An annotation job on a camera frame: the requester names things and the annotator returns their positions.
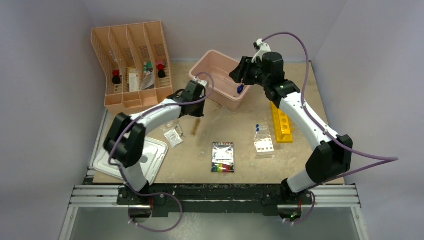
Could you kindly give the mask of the wire test tube brush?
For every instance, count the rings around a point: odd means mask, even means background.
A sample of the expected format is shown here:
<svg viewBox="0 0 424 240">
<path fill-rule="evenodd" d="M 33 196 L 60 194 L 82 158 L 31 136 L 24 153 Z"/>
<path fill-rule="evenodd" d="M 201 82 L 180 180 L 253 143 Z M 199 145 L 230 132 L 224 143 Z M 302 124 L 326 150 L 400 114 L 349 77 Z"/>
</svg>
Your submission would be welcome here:
<svg viewBox="0 0 424 240">
<path fill-rule="evenodd" d="M 197 119 L 195 120 L 195 123 L 194 123 L 194 125 L 193 125 L 192 130 L 191 130 L 191 135 L 192 135 L 192 136 L 195 136 L 195 135 L 197 134 L 197 131 L 198 131 L 199 126 L 200 126 L 200 123 L 201 123 L 201 119 L 200 119 L 200 118 L 197 118 Z"/>
</svg>

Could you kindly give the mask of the pink plastic bin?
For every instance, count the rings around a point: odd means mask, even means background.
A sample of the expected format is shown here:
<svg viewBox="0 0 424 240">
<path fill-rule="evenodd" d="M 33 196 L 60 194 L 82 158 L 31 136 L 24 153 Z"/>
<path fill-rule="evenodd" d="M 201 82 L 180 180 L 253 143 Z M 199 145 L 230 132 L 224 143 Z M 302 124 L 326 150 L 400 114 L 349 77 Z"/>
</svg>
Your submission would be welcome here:
<svg viewBox="0 0 424 240">
<path fill-rule="evenodd" d="M 237 110 L 241 105 L 250 86 L 244 86 L 243 93 L 237 94 L 237 87 L 241 84 L 235 83 L 229 76 L 239 65 L 235 60 L 219 51 L 209 50 L 206 54 L 191 68 L 188 75 L 194 79 L 198 73 L 208 73 L 214 80 L 214 90 L 209 99 L 227 107 L 231 111 Z"/>
</svg>

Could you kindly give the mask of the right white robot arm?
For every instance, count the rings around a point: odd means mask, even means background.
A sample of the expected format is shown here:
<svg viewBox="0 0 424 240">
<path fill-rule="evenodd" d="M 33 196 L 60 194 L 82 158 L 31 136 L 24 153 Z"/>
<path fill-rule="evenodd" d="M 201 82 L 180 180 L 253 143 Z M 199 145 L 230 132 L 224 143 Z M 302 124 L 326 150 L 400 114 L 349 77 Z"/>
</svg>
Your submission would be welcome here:
<svg viewBox="0 0 424 240">
<path fill-rule="evenodd" d="M 280 53 L 267 52 L 262 59 L 243 56 L 229 76 L 237 84 L 263 87 L 267 99 L 289 116 L 313 150 L 304 169 L 282 181 L 280 196 L 284 202 L 292 204 L 304 190 L 350 170 L 352 154 L 346 148 L 353 147 L 353 140 L 347 134 L 339 135 L 308 109 L 299 87 L 285 78 Z"/>
</svg>

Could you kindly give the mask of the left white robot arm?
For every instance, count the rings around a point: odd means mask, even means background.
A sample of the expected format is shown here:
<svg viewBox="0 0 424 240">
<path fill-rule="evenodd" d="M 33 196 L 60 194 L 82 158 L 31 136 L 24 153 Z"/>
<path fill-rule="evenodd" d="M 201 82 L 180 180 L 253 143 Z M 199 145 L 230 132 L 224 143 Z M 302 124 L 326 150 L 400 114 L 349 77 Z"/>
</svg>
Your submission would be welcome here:
<svg viewBox="0 0 424 240">
<path fill-rule="evenodd" d="M 166 97 L 158 105 L 143 112 L 115 116 L 103 142 L 110 161 L 115 161 L 119 172 L 131 189 L 129 197 L 138 205 L 149 199 L 150 181 L 143 173 L 140 160 L 143 155 L 145 138 L 160 126 L 184 116 L 203 117 L 206 90 L 205 80 L 190 80 L 187 86 Z"/>
</svg>

